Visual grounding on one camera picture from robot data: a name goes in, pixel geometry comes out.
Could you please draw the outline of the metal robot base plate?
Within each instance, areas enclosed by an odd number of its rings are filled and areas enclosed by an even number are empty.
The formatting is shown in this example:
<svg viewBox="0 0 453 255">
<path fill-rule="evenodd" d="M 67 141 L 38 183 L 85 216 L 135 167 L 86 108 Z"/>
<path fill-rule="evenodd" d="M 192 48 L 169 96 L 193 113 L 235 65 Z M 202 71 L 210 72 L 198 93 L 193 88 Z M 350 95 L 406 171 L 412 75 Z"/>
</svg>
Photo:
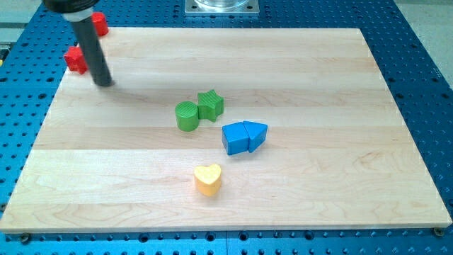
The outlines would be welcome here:
<svg viewBox="0 0 453 255">
<path fill-rule="evenodd" d="M 260 13 L 259 0 L 186 0 L 184 9 L 190 16 Z"/>
</svg>

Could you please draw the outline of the black robot arm end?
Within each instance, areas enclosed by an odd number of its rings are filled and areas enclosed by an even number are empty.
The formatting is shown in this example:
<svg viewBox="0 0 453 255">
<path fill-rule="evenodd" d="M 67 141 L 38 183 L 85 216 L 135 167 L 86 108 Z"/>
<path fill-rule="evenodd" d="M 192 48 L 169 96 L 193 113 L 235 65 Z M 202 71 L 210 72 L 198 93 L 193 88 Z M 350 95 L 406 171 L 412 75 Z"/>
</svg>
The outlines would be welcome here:
<svg viewBox="0 0 453 255">
<path fill-rule="evenodd" d="M 56 13 L 75 13 L 89 9 L 99 0 L 42 0 L 44 6 Z"/>
</svg>

